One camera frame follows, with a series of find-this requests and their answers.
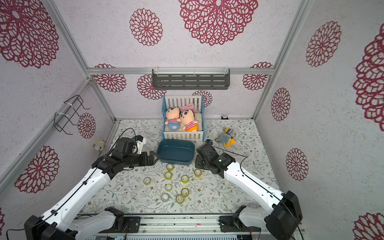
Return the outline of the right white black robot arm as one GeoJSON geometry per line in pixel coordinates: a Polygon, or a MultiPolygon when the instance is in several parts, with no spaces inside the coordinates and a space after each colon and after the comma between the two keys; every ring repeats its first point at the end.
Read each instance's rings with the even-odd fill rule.
{"type": "Polygon", "coordinates": [[[262,207],[252,209],[240,206],[232,216],[221,216],[219,222],[223,232],[245,232],[265,227],[277,240],[294,239],[295,231],[300,230],[303,214],[299,199],[293,192],[283,193],[265,184],[243,168],[233,158],[233,153],[226,151],[218,154],[211,140],[200,145],[196,151],[198,168],[209,170],[237,185],[262,207]]]}

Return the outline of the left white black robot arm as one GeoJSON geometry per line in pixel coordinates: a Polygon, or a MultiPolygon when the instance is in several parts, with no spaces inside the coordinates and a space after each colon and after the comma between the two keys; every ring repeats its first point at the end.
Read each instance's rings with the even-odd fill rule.
{"type": "Polygon", "coordinates": [[[99,157],[83,179],[57,204],[40,217],[31,216],[24,224],[28,240],[85,240],[99,232],[118,233],[124,229],[124,213],[108,207],[100,214],[75,223],[80,210],[118,173],[156,164],[160,156],[143,152],[142,136],[120,138],[106,155],[99,157]]]}

